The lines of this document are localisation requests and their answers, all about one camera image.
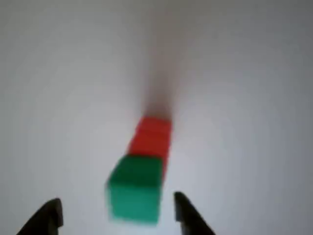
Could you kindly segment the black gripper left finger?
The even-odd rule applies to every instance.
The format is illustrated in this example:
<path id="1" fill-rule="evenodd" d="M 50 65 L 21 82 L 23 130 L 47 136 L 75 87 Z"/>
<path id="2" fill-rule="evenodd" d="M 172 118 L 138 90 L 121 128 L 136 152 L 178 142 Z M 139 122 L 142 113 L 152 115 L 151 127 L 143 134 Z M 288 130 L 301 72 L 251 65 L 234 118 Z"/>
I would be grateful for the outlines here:
<path id="1" fill-rule="evenodd" d="M 18 235 L 58 235 L 64 225 L 60 198 L 45 202 L 24 224 Z"/>

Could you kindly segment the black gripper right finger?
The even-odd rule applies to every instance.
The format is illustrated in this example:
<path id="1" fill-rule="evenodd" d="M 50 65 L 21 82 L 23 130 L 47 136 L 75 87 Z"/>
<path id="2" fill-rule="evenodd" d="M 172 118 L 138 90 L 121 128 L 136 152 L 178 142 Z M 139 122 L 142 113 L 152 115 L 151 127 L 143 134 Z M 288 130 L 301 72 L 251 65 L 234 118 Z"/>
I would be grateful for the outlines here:
<path id="1" fill-rule="evenodd" d="M 184 193 L 174 193 L 174 204 L 175 218 L 180 223 L 182 235 L 215 235 Z"/>

